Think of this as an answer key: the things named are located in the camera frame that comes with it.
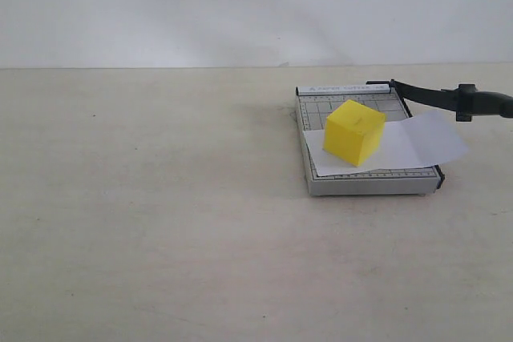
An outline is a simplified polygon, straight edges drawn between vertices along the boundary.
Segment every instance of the white backdrop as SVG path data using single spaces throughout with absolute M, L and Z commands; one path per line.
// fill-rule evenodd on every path
M 513 0 L 0 0 L 0 67 L 513 61 Z

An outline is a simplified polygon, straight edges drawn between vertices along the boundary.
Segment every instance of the table surface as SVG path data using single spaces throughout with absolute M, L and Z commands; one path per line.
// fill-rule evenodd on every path
M 0 70 L 0 340 L 511 340 L 513 120 L 454 122 L 433 195 L 307 193 L 294 87 L 390 78 L 513 95 L 511 64 Z

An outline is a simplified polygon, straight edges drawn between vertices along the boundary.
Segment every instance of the cube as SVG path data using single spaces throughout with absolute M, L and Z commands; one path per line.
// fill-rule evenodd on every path
M 348 100 L 326 119 L 324 150 L 361 166 L 379 148 L 386 114 Z

